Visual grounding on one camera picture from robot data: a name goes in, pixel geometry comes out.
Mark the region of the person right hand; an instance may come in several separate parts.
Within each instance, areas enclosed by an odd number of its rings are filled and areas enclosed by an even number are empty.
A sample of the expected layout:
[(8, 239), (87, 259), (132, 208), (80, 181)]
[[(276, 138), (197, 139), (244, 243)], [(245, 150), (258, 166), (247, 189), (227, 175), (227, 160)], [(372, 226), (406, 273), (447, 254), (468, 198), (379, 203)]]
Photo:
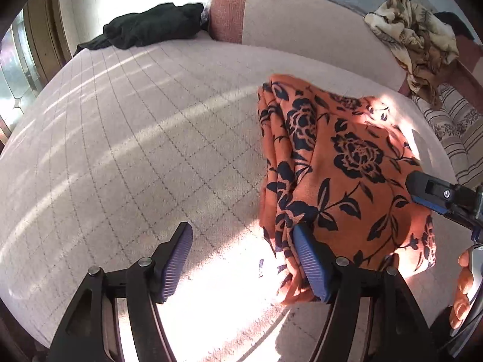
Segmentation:
[(472, 288), (473, 276), (469, 268), (468, 250), (459, 257), (459, 265), (462, 267), (462, 271), (458, 277), (455, 299), (449, 314), (449, 323), (452, 329), (458, 329), (461, 326), (471, 309), (468, 292)]

